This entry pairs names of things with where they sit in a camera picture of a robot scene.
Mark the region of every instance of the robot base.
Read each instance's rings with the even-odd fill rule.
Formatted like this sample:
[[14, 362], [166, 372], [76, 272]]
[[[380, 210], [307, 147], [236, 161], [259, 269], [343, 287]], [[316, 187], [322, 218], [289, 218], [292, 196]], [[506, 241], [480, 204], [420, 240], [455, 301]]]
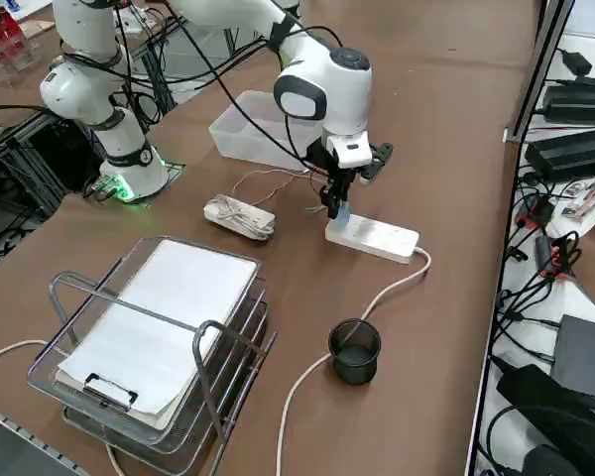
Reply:
[[326, 240], [406, 265], [415, 253], [418, 233], [351, 215], [346, 203], [326, 226]]
[[153, 159], [147, 167], [121, 168], [104, 162], [99, 169], [103, 176], [112, 177], [112, 181], [119, 187], [115, 195], [119, 200], [130, 203], [161, 191], [170, 178], [168, 168], [153, 148]]

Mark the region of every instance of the wire document tray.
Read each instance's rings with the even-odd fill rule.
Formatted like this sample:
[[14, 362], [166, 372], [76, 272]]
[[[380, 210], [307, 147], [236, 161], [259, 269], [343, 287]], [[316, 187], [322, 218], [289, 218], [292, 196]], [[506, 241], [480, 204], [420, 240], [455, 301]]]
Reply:
[[[199, 326], [192, 326], [119, 298], [164, 241], [255, 264], [252, 267], [255, 272], [224, 321], [205, 320]], [[30, 368], [29, 384], [62, 402], [64, 418], [71, 425], [166, 474], [196, 471], [204, 463], [212, 442], [218, 439], [213, 473], [235, 419], [276, 338], [274, 333], [263, 344], [269, 313], [263, 301], [266, 283], [256, 276], [258, 270], [259, 264], [245, 257], [158, 237], [141, 240], [99, 283], [75, 272], [60, 273], [51, 283], [51, 300], [62, 326]], [[65, 311], [64, 305], [77, 302], [60, 301], [60, 285], [86, 293], [86, 299], [72, 314]], [[74, 293], [66, 296], [74, 298]], [[136, 393], [106, 382], [99, 375], [91, 374], [81, 386], [59, 378], [60, 364], [77, 349], [112, 305], [193, 332], [189, 351], [196, 373], [183, 391], [154, 416], [159, 424], [145, 420], [144, 414], [133, 409]], [[213, 331], [216, 337], [209, 350], [203, 353], [200, 341], [208, 331]], [[99, 392], [97, 385], [104, 384], [110, 384], [115, 392]]]

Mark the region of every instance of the wire rack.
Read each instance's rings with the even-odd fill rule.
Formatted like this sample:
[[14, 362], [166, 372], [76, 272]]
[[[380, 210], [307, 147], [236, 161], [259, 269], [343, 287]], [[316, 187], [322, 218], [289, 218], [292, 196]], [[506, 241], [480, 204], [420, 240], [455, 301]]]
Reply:
[[[98, 283], [74, 272], [64, 272], [53, 279], [51, 298], [62, 327], [36, 358], [28, 380], [31, 386], [65, 405], [64, 418], [73, 426], [166, 474], [180, 475], [195, 471], [201, 461], [204, 462], [207, 450], [215, 439], [220, 442], [214, 460], [214, 467], [217, 467], [235, 418], [276, 334], [263, 347], [268, 322], [268, 308], [263, 301], [266, 283], [255, 274], [224, 323], [205, 321], [198, 328], [189, 328], [167, 316], [119, 299], [123, 289], [163, 240], [194, 246], [169, 237], [148, 238], [139, 242]], [[251, 261], [237, 255], [230, 256]], [[86, 300], [76, 307], [70, 317], [64, 305], [75, 305], [76, 302], [60, 301], [59, 285], [87, 294]], [[194, 331], [191, 351], [197, 373], [163, 429], [136, 419], [129, 408], [115, 405], [105, 396], [76, 390], [56, 379], [59, 364], [79, 345], [111, 304], [123, 305]], [[218, 337], [203, 358], [199, 350], [200, 338], [212, 327], [219, 331]]]

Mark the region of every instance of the green led light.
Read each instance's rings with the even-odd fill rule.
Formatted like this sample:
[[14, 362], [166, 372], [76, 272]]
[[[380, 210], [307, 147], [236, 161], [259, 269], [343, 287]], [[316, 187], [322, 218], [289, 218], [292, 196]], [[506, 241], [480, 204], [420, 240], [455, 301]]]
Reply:
[[115, 183], [119, 184], [120, 190], [117, 192], [117, 198], [121, 201], [132, 201], [135, 197], [135, 192], [128, 185], [123, 176], [117, 175], [114, 178]]

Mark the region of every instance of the clipboard clip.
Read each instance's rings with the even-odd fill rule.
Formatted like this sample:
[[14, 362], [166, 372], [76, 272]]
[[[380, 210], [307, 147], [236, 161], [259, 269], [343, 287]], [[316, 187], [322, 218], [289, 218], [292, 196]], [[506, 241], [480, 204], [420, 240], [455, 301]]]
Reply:
[[83, 392], [99, 400], [102, 407], [110, 407], [124, 413], [129, 412], [139, 398], [136, 392], [126, 390], [95, 373], [90, 374], [84, 381]]

